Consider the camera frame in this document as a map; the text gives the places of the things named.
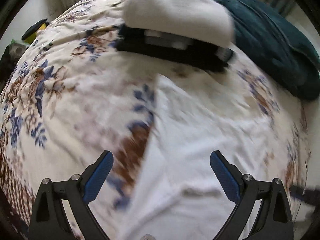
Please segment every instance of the white cloth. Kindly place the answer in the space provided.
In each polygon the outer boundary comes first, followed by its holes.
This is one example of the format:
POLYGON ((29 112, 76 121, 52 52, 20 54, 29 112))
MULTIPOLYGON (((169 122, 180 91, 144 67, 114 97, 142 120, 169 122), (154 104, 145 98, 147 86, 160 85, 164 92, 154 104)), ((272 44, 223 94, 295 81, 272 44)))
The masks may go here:
MULTIPOLYGON (((198 94, 211 92, 214 100, 217 92, 212 87, 194 82, 201 81, 199 76, 206 78, 201 73, 184 82, 191 81, 198 94)), ((242 173, 265 180, 261 167, 273 143, 269 119, 258 116, 235 121, 220 117, 160 75, 156 105, 146 160, 118 239, 139 240, 147 233, 156 240, 213 239, 234 203, 227 199, 210 167, 210 154, 220 150, 242 173)), ((244 235, 253 222, 250 219, 244 235)))
POLYGON ((127 0, 123 19, 132 28, 177 34, 223 48, 234 34, 228 10, 212 0, 127 0))

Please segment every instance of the metal screw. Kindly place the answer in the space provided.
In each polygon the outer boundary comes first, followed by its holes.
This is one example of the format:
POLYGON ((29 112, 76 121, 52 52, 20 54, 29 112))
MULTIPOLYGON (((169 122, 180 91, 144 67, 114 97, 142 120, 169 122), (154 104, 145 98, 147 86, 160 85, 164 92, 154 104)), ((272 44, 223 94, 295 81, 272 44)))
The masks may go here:
POLYGON ((49 183, 49 181, 50 181, 50 179, 45 178, 45 179, 43 179, 42 184, 48 184, 48 183, 49 183))
POLYGON ((275 182, 276 182, 276 184, 281 184, 281 179, 275 178, 275 182))
POLYGON ((79 174, 73 174, 71 179, 72 180, 78 180, 78 179, 80 179, 80 175, 79 174))
POLYGON ((252 180, 252 176, 251 176, 250 174, 244 174, 244 175, 243 175, 243 178, 244 178, 245 180, 247 180, 247 181, 252 180))

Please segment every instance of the floral bedsheet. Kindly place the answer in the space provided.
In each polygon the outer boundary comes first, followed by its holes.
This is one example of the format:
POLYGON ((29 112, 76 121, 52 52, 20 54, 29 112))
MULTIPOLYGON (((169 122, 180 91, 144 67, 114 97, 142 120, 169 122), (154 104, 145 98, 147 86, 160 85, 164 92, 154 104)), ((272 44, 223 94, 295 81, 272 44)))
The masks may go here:
MULTIPOLYGON (((82 0, 63 13, 40 31, 1 94, 0 204, 25 238, 42 179, 68 179, 110 150, 115 164, 89 206, 114 239, 153 124, 157 73, 181 79, 201 71, 182 64, 168 68, 166 61, 155 67, 117 52, 114 40, 123 23, 124 1, 82 0)), ((233 49, 236 58, 229 69, 212 78, 269 116, 282 146, 265 159, 269 179, 280 177, 286 189, 292 183, 304 185, 310 150, 301 102, 233 49)), ((295 218, 299 203, 290 199, 290 206, 295 218)), ((68 206, 66 210, 81 239, 68 206)))

